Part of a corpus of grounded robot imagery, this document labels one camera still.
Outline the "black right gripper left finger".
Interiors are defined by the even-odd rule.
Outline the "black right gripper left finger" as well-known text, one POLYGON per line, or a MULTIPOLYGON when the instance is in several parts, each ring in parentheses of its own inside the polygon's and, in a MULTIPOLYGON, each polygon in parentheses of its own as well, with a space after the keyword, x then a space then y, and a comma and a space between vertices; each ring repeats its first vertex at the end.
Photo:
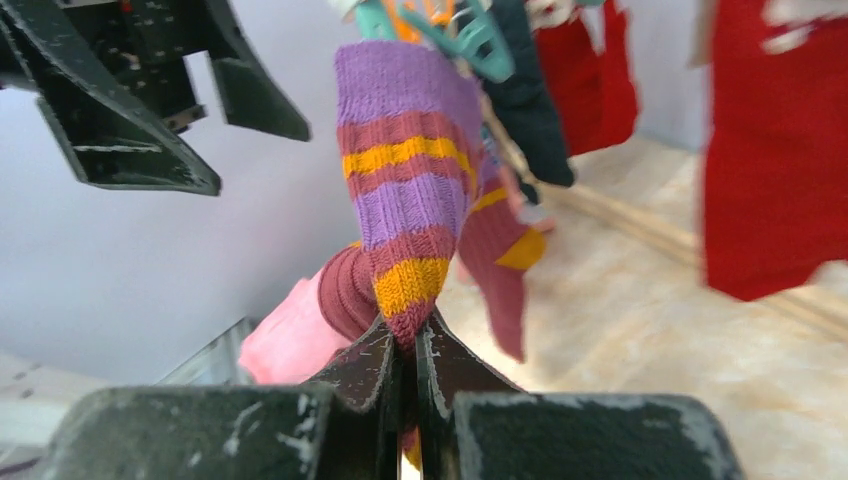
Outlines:
POLYGON ((394 479, 398 353, 381 321, 301 385, 122 387, 65 415, 33 474, 62 479, 394 479))

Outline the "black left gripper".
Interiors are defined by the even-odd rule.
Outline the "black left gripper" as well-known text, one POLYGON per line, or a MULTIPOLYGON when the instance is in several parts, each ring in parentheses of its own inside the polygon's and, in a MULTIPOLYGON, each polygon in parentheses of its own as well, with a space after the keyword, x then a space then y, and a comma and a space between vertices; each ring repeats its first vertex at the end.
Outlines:
POLYGON ((35 94, 76 178, 98 188, 219 195, 178 136, 207 116, 185 61, 206 50, 228 124, 312 139, 227 0, 1 4, 2 87, 35 94))

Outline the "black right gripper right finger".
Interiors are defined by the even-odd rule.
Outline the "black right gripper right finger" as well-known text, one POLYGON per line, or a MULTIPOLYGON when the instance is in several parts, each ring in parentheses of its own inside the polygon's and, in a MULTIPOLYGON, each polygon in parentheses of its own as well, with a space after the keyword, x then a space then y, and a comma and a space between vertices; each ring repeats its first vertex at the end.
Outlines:
POLYGON ((528 392, 439 314, 417 335, 415 352, 426 479, 745 476, 721 423, 693 397, 528 392))

